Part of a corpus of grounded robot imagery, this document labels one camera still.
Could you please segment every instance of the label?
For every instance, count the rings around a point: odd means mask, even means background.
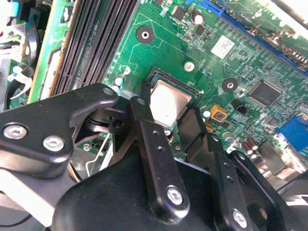
[[[221,36],[218,42],[215,44],[211,52],[218,56],[219,58],[223,59],[226,55],[231,51],[232,47],[234,46],[234,42],[228,39],[226,36]]]

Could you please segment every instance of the silver screw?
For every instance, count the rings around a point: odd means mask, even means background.
[[[166,136],[170,136],[171,135],[171,131],[169,129],[165,129],[164,132],[165,132]]]
[[[60,151],[64,148],[64,141],[58,136],[49,136],[43,140],[43,146],[52,152]]]
[[[174,187],[169,187],[167,189],[167,195],[169,200],[175,204],[175,205],[180,205],[183,202],[183,197],[182,194],[179,192],[177,188]]]
[[[212,138],[213,138],[213,140],[215,140],[216,142],[219,141],[219,138],[218,138],[217,136],[215,136],[215,135],[213,135]]]
[[[83,150],[85,150],[86,152],[90,151],[92,149],[91,145],[89,145],[88,143],[85,143],[83,145]]]
[[[27,129],[18,124],[9,125],[3,130],[3,134],[5,137],[14,140],[18,140],[25,137],[27,133],[28,133]]]
[[[241,153],[238,153],[239,154],[239,157],[242,159],[242,160],[245,160],[246,158],[245,158],[245,156],[243,155],[243,154],[241,154]]]
[[[145,101],[141,98],[138,98],[137,102],[140,103],[141,105],[145,105]]]
[[[237,209],[233,210],[233,218],[234,220],[242,227],[246,228],[247,227],[247,221],[244,217],[244,215]]]
[[[104,88],[104,89],[103,89],[103,92],[104,92],[106,95],[112,95],[112,94],[113,94],[112,90],[110,90],[109,88]]]

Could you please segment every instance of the motherboard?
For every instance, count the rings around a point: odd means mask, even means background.
[[[55,0],[27,102],[95,82],[142,97],[146,81],[175,156],[186,156],[177,120],[196,105],[226,152],[246,153],[271,176],[304,172],[307,30],[264,2]],[[271,166],[273,156],[282,161]]]

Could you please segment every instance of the black mounting pad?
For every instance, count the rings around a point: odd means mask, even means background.
[[[137,39],[142,44],[149,44],[154,40],[154,31],[149,26],[142,26],[137,30]]]
[[[234,78],[226,79],[221,85],[223,91],[227,93],[234,92],[238,86],[239,86],[239,83]]]
[[[0,167],[39,178],[61,175],[85,118],[98,108],[113,107],[117,100],[111,88],[98,83],[1,113]],[[27,135],[19,140],[5,137],[3,130],[13,124],[25,127]],[[43,146],[52,135],[63,139],[62,150],[52,152]]]
[[[176,225],[150,210],[141,155],[130,150],[121,161],[71,188],[59,201],[53,231],[215,231],[210,175],[177,162],[191,208]]]

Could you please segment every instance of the black cable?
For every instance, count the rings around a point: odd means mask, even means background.
[[[36,28],[34,19],[31,19],[26,23],[25,33],[29,46],[29,64],[24,70],[22,70],[21,73],[27,77],[33,77],[35,66],[38,62],[39,51],[41,46],[38,36],[39,35],[38,30]],[[10,109],[11,105],[10,98],[14,96],[15,92],[17,91],[18,88],[20,88],[21,85],[22,84],[20,82],[14,79],[8,86],[5,93],[5,104],[4,104],[5,110]]]
[[[27,220],[29,220],[31,217],[32,217],[32,215],[29,214],[24,219],[22,219],[21,221],[15,223],[15,224],[12,224],[12,225],[0,225],[0,228],[10,228],[10,227],[15,227],[15,226],[21,225],[21,224],[25,223]]]

